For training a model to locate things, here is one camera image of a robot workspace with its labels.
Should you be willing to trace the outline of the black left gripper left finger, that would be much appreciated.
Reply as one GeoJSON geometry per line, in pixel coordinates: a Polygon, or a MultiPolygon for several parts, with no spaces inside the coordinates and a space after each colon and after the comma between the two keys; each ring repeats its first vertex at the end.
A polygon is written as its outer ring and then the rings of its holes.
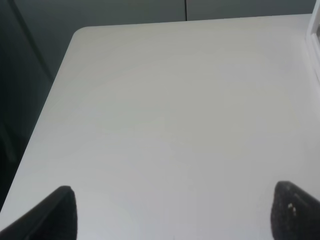
{"type": "Polygon", "coordinates": [[[78,214],[75,192],[60,186],[0,232],[2,240],[75,240],[78,214]]]}

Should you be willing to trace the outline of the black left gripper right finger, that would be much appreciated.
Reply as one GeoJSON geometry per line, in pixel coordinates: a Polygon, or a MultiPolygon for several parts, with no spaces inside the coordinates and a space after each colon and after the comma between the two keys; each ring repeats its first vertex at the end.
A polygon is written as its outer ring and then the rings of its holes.
{"type": "Polygon", "coordinates": [[[318,240],[320,201],[290,181],[277,182],[270,214],[275,240],[318,240]]]}

